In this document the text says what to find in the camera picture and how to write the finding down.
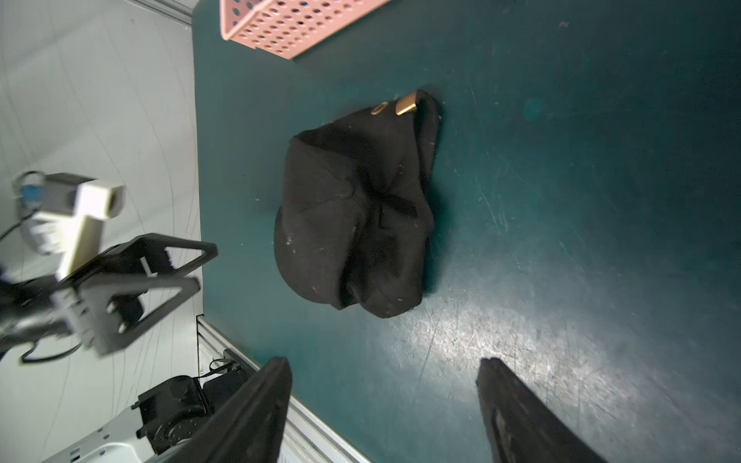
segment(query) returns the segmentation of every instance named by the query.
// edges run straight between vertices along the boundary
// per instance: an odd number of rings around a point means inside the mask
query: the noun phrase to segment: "cable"
[[[82,343],[80,343],[80,344],[76,345],[75,347],[73,347],[73,348],[71,348],[69,350],[66,350],[66,351],[64,351],[62,353],[58,353],[55,356],[41,357],[40,359],[29,359],[28,356],[31,355],[33,353],[33,351],[36,350],[36,348],[38,346],[39,346],[39,343],[38,342],[34,342],[33,343],[33,347],[30,348],[29,350],[27,350],[26,353],[24,353],[23,355],[21,355],[20,362],[22,364],[32,364],[32,363],[47,363],[47,362],[54,362],[56,360],[61,360],[64,357],[71,356],[72,354],[74,354],[75,352],[77,352],[77,350],[80,347],[82,347]]]
[[[197,376],[196,379],[206,378],[208,376],[215,375],[217,373],[221,373],[222,371],[226,370],[227,368],[229,368],[229,367],[231,367],[232,365],[235,364],[235,361],[234,360],[230,360],[228,363],[223,364],[221,367],[217,367],[217,368],[211,367],[211,365],[214,362],[226,362],[226,361],[227,361],[227,359],[214,359],[214,360],[212,360],[211,363],[208,364],[208,369],[210,371],[208,373],[204,374],[204,375]]]
[[[16,228],[18,228],[21,225],[23,225],[23,222],[25,222],[28,219],[30,219],[33,216],[33,214],[35,214],[37,211],[38,211],[38,209],[34,210],[30,214],[27,214],[26,216],[21,217],[21,220],[20,221],[16,222],[10,228],[8,228],[7,230],[5,230],[3,232],[3,234],[0,235],[0,242],[2,242],[2,240],[4,240],[8,235],[10,235]]]
[[[7,230],[5,230],[2,235],[0,235],[0,242],[2,242],[2,240],[4,240],[5,238],[7,238],[7,236],[10,235],[15,229],[17,229],[18,227],[20,227],[21,225],[23,225],[23,222],[25,222],[28,219],[30,219],[33,216],[33,214],[35,214],[35,213],[37,213],[39,211],[38,209],[34,209],[34,210],[30,211],[28,214],[26,214],[25,216],[21,216],[21,214],[20,214],[20,211],[23,209],[23,207],[22,207],[23,193],[21,192],[21,188],[23,187],[23,181],[26,179],[26,177],[31,176],[31,175],[37,175],[37,176],[41,176],[41,177],[46,177],[46,175],[42,171],[40,171],[40,170],[27,170],[27,171],[23,172],[21,175],[19,175],[18,178],[16,178],[16,180],[13,182],[13,187],[14,187],[14,189],[16,191],[16,195],[17,195],[16,202],[18,203],[18,210],[19,210],[19,214],[18,215],[19,215],[20,219],[18,220],[18,222],[16,222],[15,224],[11,225],[10,228],[8,228]]]

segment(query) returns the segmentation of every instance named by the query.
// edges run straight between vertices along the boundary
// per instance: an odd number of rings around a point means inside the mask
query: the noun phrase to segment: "gold buckle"
[[[416,109],[416,90],[396,102],[396,115],[400,116]]]
[[[383,103],[373,108],[370,114],[372,116],[378,116],[384,109],[386,109],[387,106],[388,106],[388,101],[384,101]]]

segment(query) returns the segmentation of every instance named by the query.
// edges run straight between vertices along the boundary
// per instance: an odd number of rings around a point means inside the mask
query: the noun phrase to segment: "black baseball cap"
[[[439,120],[418,90],[290,140],[274,244],[299,296],[382,318],[422,301]]]

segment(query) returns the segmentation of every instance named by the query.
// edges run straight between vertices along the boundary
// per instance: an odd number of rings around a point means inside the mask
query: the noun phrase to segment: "scratch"
[[[568,326],[566,325],[566,320],[562,319],[563,322],[563,329],[565,331],[565,337],[566,337],[566,356],[568,358],[571,358],[571,342],[568,340]]]
[[[669,402],[669,404],[670,404],[670,405],[671,405],[671,406],[672,406],[672,407],[673,407],[673,408],[675,409],[675,411],[677,411],[677,412],[678,412],[678,414],[680,414],[680,415],[681,415],[681,416],[682,416],[682,417],[683,417],[684,419],[686,419],[686,420],[687,420],[687,421],[689,421],[690,423],[692,423],[692,424],[694,424],[695,426],[698,426],[698,427],[699,427],[699,425],[698,425],[698,424],[697,424],[697,423],[696,423],[696,422],[694,421],[694,419],[692,418],[692,416],[690,416],[690,415],[689,415],[689,414],[688,414],[688,413],[687,413],[687,412],[685,411],[685,409],[684,409],[683,407],[680,407],[680,405],[679,405],[679,404],[677,403],[677,401],[676,401],[676,400],[674,400],[674,398],[673,398],[672,396],[670,396],[670,395],[669,395],[669,394],[668,394],[668,393],[666,392],[666,386],[664,386],[664,385],[662,385],[662,384],[659,384],[659,383],[658,383],[658,382],[656,381],[656,379],[652,378],[651,376],[648,376],[648,378],[647,378],[647,379],[649,380],[649,382],[650,382],[650,383],[652,383],[652,384],[653,384],[653,385],[655,386],[655,388],[656,388],[656,389],[658,389],[658,390],[659,390],[659,393],[660,393],[660,394],[661,394],[661,395],[662,395],[662,396],[664,397],[664,399],[666,399],[666,401],[667,401],[667,402]]]
[[[432,246],[432,240],[430,240],[430,257],[432,258],[432,260],[434,260],[435,262],[437,262],[437,259],[435,259],[435,252],[434,252],[433,246]]]
[[[481,193],[481,197],[486,201],[486,207],[489,209],[489,213],[491,214],[491,218],[494,220],[494,224],[496,225],[497,231],[499,231],[499,225],[496,224],[496,217],[494,217],[494,211],[491,209],[491,204],[489,204],[489,200],[486,199],[486,195],[484,194],[484,190],[481,188],[481,184],[479,183],[479,176],[476,173],[473,173],[473,178],[476,180],[476,186],[479,188],[479,193]]]
[[[582,383],[576,383],[576,431],[582,424]]]
[[[519,174],[517,173],[517,171],[516,171],[515,169],[513,169],[513,168],[512,168],[511,164],[509,163],[509,161],[508,161],[507,159],[505,159],[505,157],[504,157],[504,156],[502,156],[502,155],[500,154],[500,155],[499,155],[499,158],[500,158],[500,159],[501,159],[501,160],[502,160],[502,161],[503,161],[503,162],[505,163],[505,165],[507,166],[507,168],[508,168],[509,170],[511,170],[511,171],[512,171],[512,173],[514,174],[514,176],[516,176],[516,177],[517,177],[517,178],[518,178],[518,179],[519,179],[519,180],[520,180],[520,181],[521,181],[522,183],[524,183],[524,184],[526,184],[527,186],[529,186],[529,187],[530,187],[530,188],[532,189],[533,193],[535,193],[535,194],[536,194],[536,196],[538,196],[538,198],[539,198],[539,199],[540,199],[541,201],[543,200],[543,197],[542,197],[542,195],[540,194],[540,192],[538,191],[538,189],[537,189],[537,188],[535,188],[535,187],[534,187],[534,186],[533,186],[532,184],[530,184],[530,183],[529,183],[529,182],[528,182],[527,180],[525,180],[525,179],[524,179],[523,177],[521,177],[521,176],[520,176],[520,175],[519,175]]]
[[[484,126],[481,124],[481,114],[479,113],[479,102],[476,100],[476,94],[473,92],[473,87],[471,86],[471,83],[468,84],[468,89],[471,91],[471,97],[473,97],[473,108],[476,111],[476,120],[479,122],[479,131],[480,135],[483,141],[484,138]],[[491,157],[491,154],[489,153],[489,149],[486,149],[486,156]]]
[[[116,400],[117,406],[121,402],[121,395],[124,393],[124,382],[126,381],[126,350],[124,350],[123,352],[123,357],[124,357],[124,367],[121,370],[121,386],[119,387],[119,397]]]
[[[441,319],[442,319],[441,316],[437,317],[437,322],[435,323],[435,329],[433,330],[432,338],[430,339],[430,345],[427,347],[427,353],[425,354],[425,361],[422,363],[422,370],[419,372],[419,378],[417,378],[417,384],[414,388],[414,395],[416,395],[416,392],[419,389],[419,384],[422,382],[422,375],[425,373],[427,362],[430,359],[430,352],[432,351],[433,344],[435,344],[435,335],[437,334],[437,328],[438,326],[440,326]]]
[[[496,174],[494,174],[494,181],[496,181],[499,178],[499,172],[502,170],[502,165],[499,165],[499,168],[496,169]]]
[[[70,369],[72,367],[72,357],[67,357],[67,369],[64,372],[64,381],[62,381],[62,393],[59,395],[59,402],[56,405],[56,412],[54,412],[54,418],[51,420],[51,426],[49,426],[49,432],[47,433],[46,439],[44,439],[44,444],[41,445],[41,450],[39,451],[39,457],[36,459],[36,461],[41,461],[41,455],[44,454],[44,449],[46,449],[47,444],[49,443],[49,436],[51,436],[52,430],[54,430],[54,425],[56,424],[56,419],[59,417],[59,411],[62,408],[62,402],[64,401],[64,393],[67,392],[67,379],[70,377]]]
[[[159,350],[159,341],[161,339],[162,339],[162,323],[159,324],[159,330],[157,331],[157,343],[154,345],[154,357],[152,357],[152,370],[149,372],[149,384],[150,384],[149,387],[152,387],[151,385],[152,385],[152,378],[154,377],[154,366],[157,363],[157,351]]]
[[[583,246],[583,247],[584,247],[584,249],[585,249],[585,250],[587,251],[587,254],[589,254],[589,258],[590,258],[590,259],[594,259],[594,256],[592,256],[592,251],[591,251],[591,250],[589,250],[589,246],[587,246],[587,244],[586,244],[586,243],[584,243],[584,240],[582,239],[582,236],[581,236],[581,235],[579,234],[579,232],[578,232],[578,231],[576,231],[576,228],[575,228],[575,227],[572,227],[572,230],[574,230],[574,234],[575,234],[575,235],[576,235],[576,237],[577,237],[577,238],[579,239],[579,241],[580,241],[580,242],[582,243],[582,246]]]
[[[599,408],[599,409],[600,409],[600,410],[602,410],[603,412],[607,413],[607,414],[608,414],[609,416],[611,416],[611,417],[612,417],[612,419],[614,419],[614,420],[617,420],[617,416],[615,416],[615,415],[613,415],[612,413],[608,412],[608,411],[607,411],[607,410],[606,410],[605,408],[603,408],[603,407],[600,407],[600,406],[599,406],[598,404],[596,404],[596,403],[595,403],[595,404],[592,404],[592,405],[594,405],[595,407]]]
[[[562,242],[558,242],[558,244],[559,244],[559,246],[561,247],[561,249],[563,250],[563,253],[564,253],[564,254],[566,255],[566,257],[568,257],[568,258],[569,258],[569,259],[570,259],[570,260],[571,260],[571,261],[572,261],[572,262],[574,263],[574,265],[576,265],[576,268],[577,268],[578,270],[581,270],[581,271],[583,272],[583,271],[584,271],[584,269],[582,268],[582,266],[581,266],[581,265],[579,265],[579,264],[578,264],[578,263],[577,263],[577,262],[576,262],[576,261],[574,260],[574,258],[573,258],[573,257],[571,257],[571,254],[569,254],[569,253],[568,253],[568,251],[566,250],[566,246],[564,246],[564,244],[563,244]]]
[[[615,204],[613,204],[612,201],[610,201],[610,196],[608,196],[607,190],[605,190],[605,185],[602,184],[602,181],[599,179],[599,176],[597,176],[597,172],[595,171],[594,166],[592,166],[592,174],[594,175],[594,181],[597,183],[600,190],[602,191],[602,195],[605,197],[605,200],[607,201],[607,203],[610,205],[610,207],[612,207],[612,210],[614,210],[615,212],[618,212],[617,207],[615,207]]]
[[[116,413],[116,355],[110,356],[110,419]]]
[[[502,215],[502,220],[505,223],[505,232],[509,231],[509,224],[507,223],[507,216],[505,215],[505,206],[502,202],[502,195],[498,195],[499,197],[499,214]]]
[[[514,335],[514,346],[512,348],[512,352],[514,354],[514,371],[517,371],[517,343],[518,342],[519,342],[519,333]]]

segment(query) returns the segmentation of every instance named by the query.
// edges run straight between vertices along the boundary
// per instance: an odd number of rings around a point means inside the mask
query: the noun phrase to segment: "green tabletop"
[[[392,0],[286,61],[202,0],[206,318],[375,462],[490,461],[489,356],[610,462],[741,459],[740,31],[737,0]],[[443,117],[423,303],[300,299],[288,139],[416,88]]]

